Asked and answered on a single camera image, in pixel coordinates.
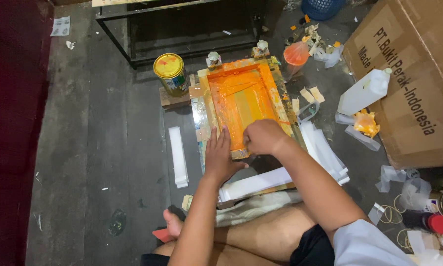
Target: hand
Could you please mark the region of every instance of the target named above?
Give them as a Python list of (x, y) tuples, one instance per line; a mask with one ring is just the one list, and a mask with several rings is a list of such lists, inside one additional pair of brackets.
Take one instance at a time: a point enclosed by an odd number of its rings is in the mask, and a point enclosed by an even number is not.
[(212, 135), (207, 141), (205, 150), (205, 178), (216, 181), (221, 186), (230, 179), (236, 172), (243, 168), (248, 168), (244, 162), (234, 162), (230, 154), (230, 132), (224, 125), (223, 130), (217, 140), (217, 128), (214, 126)]
[(243, 142), (253, 154), (275, 156), (289, 141), (292, 141), (292, 138), (272, 119), (256, 120), (243, 132)]

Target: maroon fabric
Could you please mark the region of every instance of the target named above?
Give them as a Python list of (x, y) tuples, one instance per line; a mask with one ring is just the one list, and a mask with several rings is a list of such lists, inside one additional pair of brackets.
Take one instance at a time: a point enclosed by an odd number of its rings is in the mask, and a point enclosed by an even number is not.
[(53, 7), (0, 0), (0, 266), (24, 265)]

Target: black metal frame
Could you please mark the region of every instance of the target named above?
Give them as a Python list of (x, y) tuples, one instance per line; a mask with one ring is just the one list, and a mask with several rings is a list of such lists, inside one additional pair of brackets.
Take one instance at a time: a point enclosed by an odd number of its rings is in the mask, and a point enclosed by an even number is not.
[[(124, 56), (126, 61), (128, 61), (130, 66), (133, 69), (136, 69), (138, 66), (141, 66), (141, 65), (144, 65), (144, 64), (148, 64), (148, 63), (153, 63), (157, 59), (157, 57), (156, 56), (155, 57), (151, 57), (151, 56), (144, 57), (143, 56), (143, 57), (131, 58), (131, 56), (128, 55), (128, 53), (123, 49), (122, 45), (115, 38), (113, 33), (108, 29), (108, 27), (105, 24), (105, 21), (107, 21), (107, 20), (122, 19), (122, 18), (129, 18), (129, 17), (133, 17), (133, 16), (137, 16), (137, 15), (146, 13), (146, 12), (157, 11), (157, 10), (162, 10), (162, 9), (180, 8), (180, 7), (185, 7), (185, 6), (197, 5), (197, 4), (203, 4), (203, 3), (210, 3), (210, 2), (216, 2), (216, 1), (221, 1), (221, 0), (195, 0), (195, 1), (188, 1), (188, 2), (184, 2), (184, 3), (165, 5), (165, 6), (153, 7), (153, 8), (147, 8), (147, 9), (139, 9), (139, 10), (134, 10), (134, 11), (119, 12), (119, 13), (108, 14), (108, 15), (103, 15), (102, 7), (100, 7), (100, 12), (98, 13), (98, 15), (96, 17), (96, 21), (98, 22), (100, 27), (102, 27), (102, 29), (106, 33), (106, 35), (108, 35), (108, 37), (113, 42), (113, 44), (118, 48), (120, 53)], [(181, 57), (198, 56), (198, 55), (207, 54), (207, 53), (209, 53), (210, 51), (213, 51), (213, 50), (224, 51), (224, 50), (228, 50), (228, 49), (232, 49), (232, 48), (237, 48), (237, 47), (244, 47), (244, 46), (248, 46), (248, 45), (255, 45), (259, 41), (260, 32), (262, 30), (262, 21), (263, 21), (264, 15), (265, 15), (264, 14), (265, 2), (261, 1), (261, 3), (262, 3), (262, 7), (263, 7), (261, 15), (254, 15), (253, 12), (251, 12), (252, 10), (250, 9), (249, 4), (246, 4), (247, 9), (248, 9), (249, 19), (251, 21), (251, 26), (253, 27), (253, 35), (254, 35), (253, 39), (250, 39), (250, 40), (247, 40), (247, 41), (242, 41), (242, 42), (236, 42), (236, 43), (228, 44), (228, 45), (222, 45), (222, 46), (218, 46), (218, 47), (215, 47), (215, 48), (212, 47), (212, 48), (208, 48), (208, 49), (195, 49), (195, 50), (188, 50), (188, 51), (178, 51), (178, 52), (175, 52), (175, 53), (178, 54)]]

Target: blue basket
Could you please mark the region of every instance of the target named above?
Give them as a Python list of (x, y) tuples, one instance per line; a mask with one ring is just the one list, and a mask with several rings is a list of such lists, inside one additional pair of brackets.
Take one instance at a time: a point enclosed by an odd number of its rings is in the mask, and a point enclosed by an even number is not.
[(302, 0), (301, 9), (314, 20), (327, 20), (340, 11), (345, 0)]

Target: concrete floor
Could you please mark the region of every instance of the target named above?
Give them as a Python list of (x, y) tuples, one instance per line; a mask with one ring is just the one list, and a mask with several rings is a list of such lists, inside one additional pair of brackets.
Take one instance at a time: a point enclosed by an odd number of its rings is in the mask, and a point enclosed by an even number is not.
[[(289, 27), (299, 26), (303, 16), (300, 10), (286, 13), (283, 6), (282, 0), (268, 2), (265, 24), (270, 31), (263, 36), (278, 58), (292, 34)], [(359, 25), (354, 17), (361, 21), (369, 8), (345, 7), (333, 19), (320, 22), (318, 32), (329, 44), (344, 43)], [(110, 9), (124, 10), (124, 6)], [(161, 108), (160, 81), (152, 66), (131, 69), (94, 20), (96, 12), (90, 3), (55, 10), (55, 17), (71, 16), (71, 33), (52, 40), (51, 85), (29, 218), (28, 265), (138, 265), (141, 254), (158, 245), (151, 232), (165, 226), (162, 211), (172, 206), (183, 217), (182, 198), (195, 192), (202, 176), (191, 108), (168, 112)], [(117, 38), (125, 39), (124, 21), (111, 22), (109, 27)], [(151, 30), (163, 39), (158, 28)], [(65, 45), (67, 40), (75, 42), (73, 50)], [(246, 48), (221, 56), (229, 62), (249, 54)], [(189, 73), (205, 68), (203, 57), (184, 61)], [(392, 205), (402, 185), (393, 182), (389, 193), (379, 193), (374, 185), (381, 165), (389, 164), (384, 148), (369, 150), (343, 132), (345, 125), (335, 123), (339, 97), (353, 85), (353, 77), (344, 62), (331, 69), (323, 65), (309, 59), (303, 75), (287, 83), (290, 97), (300, 96), (304, 87), (318, 86), (325, 102), (312, 121), (332, 140), (331, 148), (349, 169), (351, 180), (343, 188), (366, 213), (375, 202)], [(181, 127), (188, 168), (189, 187), (183, 189), (174, 184), (165, 137), (173, 126)], [(122, 231), (111, 226), (114, 213), (120, 214)], [(403, 228), (384, 223), (378, 227), (393, 242)]]

